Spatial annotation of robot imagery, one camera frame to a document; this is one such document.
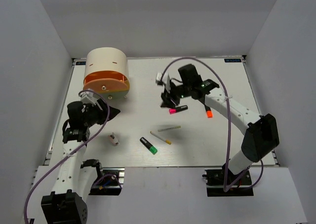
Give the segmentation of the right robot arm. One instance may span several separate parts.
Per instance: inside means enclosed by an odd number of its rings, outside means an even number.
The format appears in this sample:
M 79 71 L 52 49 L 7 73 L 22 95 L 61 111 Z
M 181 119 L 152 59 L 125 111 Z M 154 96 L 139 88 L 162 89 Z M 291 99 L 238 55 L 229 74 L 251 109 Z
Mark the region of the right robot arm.
M 181 84 L 175 85 L 168 74 L 158 73 L 156 84 L 164 86 L 161 107 L 173 109 L 182 98 L 191 97 L 219 112 L 244 135 L 240 150 L 225 163 L 223 179 L 234 184 L 241 172 L 259 162 L 279 145 L 277 121 L 271 114 L 261 115 L 225 95 L 224 88 L 211 79 L 202 80 L 194 65 L 178 70 Z

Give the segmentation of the white pen yellow cap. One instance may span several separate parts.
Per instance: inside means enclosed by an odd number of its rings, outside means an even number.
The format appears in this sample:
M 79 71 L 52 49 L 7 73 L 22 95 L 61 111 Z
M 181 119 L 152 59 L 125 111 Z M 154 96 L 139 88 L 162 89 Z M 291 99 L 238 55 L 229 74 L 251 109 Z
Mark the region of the white pen yellow cap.
M 159 140 L 161 140 L 161 141 L 163 141 L 163 142 L 169 144 L 169 145 L 172 144 L 172 142 L 171 142 L 170 140 L 167 140 L 167 139 L 165 139 L 165 138 L 159 136 L 158 134 L 154 133 L 153 131 L 150 131 L 150 134 L 153 135 L 154 137 L 158 138 Z

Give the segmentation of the white pen pale cap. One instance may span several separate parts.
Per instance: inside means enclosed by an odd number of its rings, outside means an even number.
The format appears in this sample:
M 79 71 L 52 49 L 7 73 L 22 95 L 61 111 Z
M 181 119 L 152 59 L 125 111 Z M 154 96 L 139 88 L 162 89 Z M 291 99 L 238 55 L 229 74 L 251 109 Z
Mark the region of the white pen pale cap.
M 180 125 L 171 126 L 171 127 L 167 127 L 167 128 L 163 128 L 163 129 L 158 129 L 158 132 L 164 132 L 164 131 L 169 131 L 169 130 L 174 130 L 174 129 L 179 129 L 179 128 L 181 128 Z

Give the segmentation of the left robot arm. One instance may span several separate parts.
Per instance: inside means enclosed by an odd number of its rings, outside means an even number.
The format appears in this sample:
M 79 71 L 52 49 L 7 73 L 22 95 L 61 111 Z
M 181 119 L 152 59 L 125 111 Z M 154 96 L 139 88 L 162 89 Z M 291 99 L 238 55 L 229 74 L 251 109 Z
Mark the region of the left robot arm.
M 62 127 L 63 157 L 56 182 L 50 195 L 42 197 L 41 208 L 49 224 L 84 224 L 88 210 L 86 199 L 93 184 L 104 179 L 97 159 L 84 160 L 90 127 L 103 125 L 115 118 L 120 110 L 108 107 L 103 100 L 95 103 L 71 102 L 67 105 L 68 119 Z

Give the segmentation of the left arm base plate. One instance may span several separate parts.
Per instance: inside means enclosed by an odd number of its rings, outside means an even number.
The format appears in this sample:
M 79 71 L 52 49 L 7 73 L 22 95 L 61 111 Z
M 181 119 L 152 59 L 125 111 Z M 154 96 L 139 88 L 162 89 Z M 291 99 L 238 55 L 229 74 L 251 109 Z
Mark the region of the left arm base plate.
M 103 168 L 101 181 L 95 181 L 89 195 L 95 196 L 118 196 L 121 193 L 124 182 L 124 168 Z

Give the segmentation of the orange cap black highlighter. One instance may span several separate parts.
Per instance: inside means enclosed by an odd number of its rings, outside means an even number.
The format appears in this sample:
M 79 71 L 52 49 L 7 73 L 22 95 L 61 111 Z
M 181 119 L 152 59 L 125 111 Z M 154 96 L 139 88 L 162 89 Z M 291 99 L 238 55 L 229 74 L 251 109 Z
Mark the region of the orange cap black highlighter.
M 207 116 L 208 118 L 212 118 L 212 117 L 213 117 L 213 113 L 212 113 L 211 108 L 208 107 L 207 105 L 205 105 L 204 108 L 205 108 L 206 116 Z

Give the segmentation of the pink cap black highlighter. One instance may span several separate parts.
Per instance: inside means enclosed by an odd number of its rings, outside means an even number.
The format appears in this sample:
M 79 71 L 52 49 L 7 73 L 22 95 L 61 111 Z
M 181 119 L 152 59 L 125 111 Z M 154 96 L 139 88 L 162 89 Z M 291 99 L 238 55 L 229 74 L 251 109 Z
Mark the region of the pink cap black highlighter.
M 169 109 L 169 114 L 175 114 L 175 113 L 178 113 L 178 112 L 183 112 L 183 111 L 186 111 L 187 109 L 188 109 L 187 105 L 175 107 L 173 109 Z

